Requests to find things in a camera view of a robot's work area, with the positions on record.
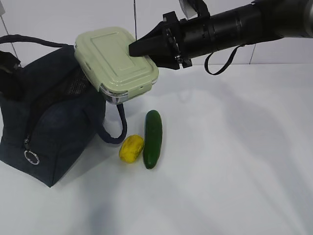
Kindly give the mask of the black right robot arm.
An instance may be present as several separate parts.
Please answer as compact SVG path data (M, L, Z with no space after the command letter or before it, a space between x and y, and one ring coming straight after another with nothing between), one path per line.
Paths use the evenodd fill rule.
M159 68L178 70L192 66L193 58L210 58L224 49L313 36L310 0L255 0L216 15L202 0L182 4L196 17L179 20L175 12L164 14L154 29L129 45L129 54L149 56Z

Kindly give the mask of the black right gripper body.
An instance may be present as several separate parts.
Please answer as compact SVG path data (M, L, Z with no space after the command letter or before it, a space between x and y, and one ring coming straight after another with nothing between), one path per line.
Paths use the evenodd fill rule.
M169 51L166 56L171 62L168 68L179 69L180 65L183 68L191 67L192 62L187 56L183 32L175 12L163 14L162 34Z

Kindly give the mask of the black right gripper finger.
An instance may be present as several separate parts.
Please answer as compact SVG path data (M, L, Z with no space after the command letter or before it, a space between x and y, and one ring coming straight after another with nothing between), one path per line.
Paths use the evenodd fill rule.
M163 30L164 22L159 22L148 34L129 45L129 55L132 57L169 56L171 51L163 35Z
M150 55L152 61L158 68L166 68L171 70L179 70L182 62L170 56Z

